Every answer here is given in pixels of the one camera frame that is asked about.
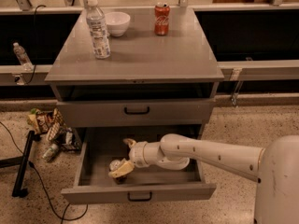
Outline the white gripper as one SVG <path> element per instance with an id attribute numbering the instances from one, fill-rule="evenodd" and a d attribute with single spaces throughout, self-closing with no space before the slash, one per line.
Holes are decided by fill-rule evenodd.
<path id="1" fill-rule="evenodd" d="M 130 148 L 130 160 L 122 159 L 112 161 L 109 165 L 108 175 L 110 177 L 119 178 L 128 175 L 135 167 L 146 168 L 151 165 L 162 167 L 164 165 L 164 154 L 159 142 L 136 142 L 136 140 L 132 138 L 124 138 L 123 143 Z"/>

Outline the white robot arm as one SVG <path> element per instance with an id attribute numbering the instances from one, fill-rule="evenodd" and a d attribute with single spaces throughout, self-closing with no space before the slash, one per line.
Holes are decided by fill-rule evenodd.
<path id="1" fill-rule="evenodd" d="M 112 161 L 108 175 L 114 179 L 135 168 L 156 165 L 181 170 L 190 160 L 221 168 L 257 183 L 254 224 L 299 223 L 299 136 L 287 135 L 266 148 L 196 140 L 166 134 L 159 142 L 126 138 L 129 158 Z"/>

